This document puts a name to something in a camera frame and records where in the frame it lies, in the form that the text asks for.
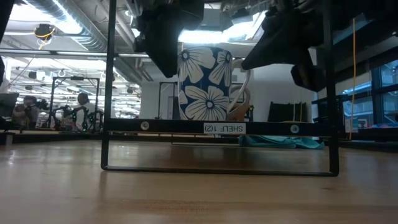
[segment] shelf label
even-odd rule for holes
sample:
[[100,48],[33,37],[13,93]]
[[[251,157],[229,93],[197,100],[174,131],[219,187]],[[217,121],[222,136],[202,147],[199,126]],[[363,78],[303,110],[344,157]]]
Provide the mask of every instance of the shelf label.
[[246,134],[246,123],[204,123],[205,134]]

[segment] orange cable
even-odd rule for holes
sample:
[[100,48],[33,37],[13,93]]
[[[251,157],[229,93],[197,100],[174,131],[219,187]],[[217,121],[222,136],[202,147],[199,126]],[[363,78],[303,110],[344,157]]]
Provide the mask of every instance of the orange cable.
[[353,87],[353,99],[351,102],[351,129],[349,131],[349,140],[353,137],[354,128],[354,101],[355,101],[355,84],[356,84],[356,30],[355,30],[355,18],[353,19],[353,58],[354,58],[354,87]]

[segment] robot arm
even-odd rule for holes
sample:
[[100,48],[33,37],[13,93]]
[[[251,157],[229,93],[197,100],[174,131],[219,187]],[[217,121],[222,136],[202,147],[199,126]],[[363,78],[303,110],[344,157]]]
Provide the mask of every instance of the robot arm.
[[177,73],[177,43],[183,29],[196,29],[203,19],[202,0],[135,0],[140,16],[134,50],[146,52],[167,77]]

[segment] ceiling light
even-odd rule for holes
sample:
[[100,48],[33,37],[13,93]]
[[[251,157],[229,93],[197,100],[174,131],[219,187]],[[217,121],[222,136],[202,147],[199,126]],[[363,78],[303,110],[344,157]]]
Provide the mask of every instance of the ceiling light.
[[138,37],[140,32],[137,29],[131,29],[134,36]]
[[254,34],[260,29],[260,26],[266,17],[266,11],[258,12],[252,16],[251,21],[237,23],[224,30],[224,37],[231,40],[248,40],[254,37]]
[[106,69],[106,62],[102,60],[58,59],[58,62],[72,68],[90,69],[90,70]]
[[68,87],[67,87],[67,90],[71,90],[71,91],[75,91],[75,92],[79,92],[79,91],[80,91],[79,88],[74,87],[74,86],[68,86]]
[[228,39],[221,31],[183,30],[178,40],[190,44],[216,44],[226,42]]
[[56,80],[55,81],[58,85],[60,85],[60,86],[67,86],[67,85],[69,85],[69,83],[67,83],[67,82],[64,82],[64,81],[60,81],[60,80]]
[[37,21],[37,22],[50,22],[51,16],[44,14],[35,7],[25,4],[14,5],[11,11],[11,21]]

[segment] white flower pattern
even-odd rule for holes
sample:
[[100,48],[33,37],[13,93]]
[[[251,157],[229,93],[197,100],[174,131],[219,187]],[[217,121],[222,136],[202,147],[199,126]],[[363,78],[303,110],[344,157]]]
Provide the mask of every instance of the white flower pattern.
[[208,92],[205,92],[195,86],[186,86],[185,94],[195,100],[185,109],[185,115],[188,118],[200,121],[226,119],[226,107],[229,100],[219,88],[209,86]]
[[178,56],[178,77],[184,82],[189,77],[192,83],[199,82],[204,74],[201,67],[213,68],[216,59],[208,47],[193,47]]
[[183,109],[181,109],[181,105],[186,105],[188,103],[188,99],[182,90],[180,90],[180,93],[178,94],[178,102],[179,102],[179,108],[180,108],[180,117],[182,120],[187,120],[188,118],[185,115]]
[[209,80],[219,85],[221,80],[224,77],[225,86],[231,85],[231,75],[232,75],[232,56],[226,50],[221,50],[217,55],[218,65],[216,68],[210,73]]

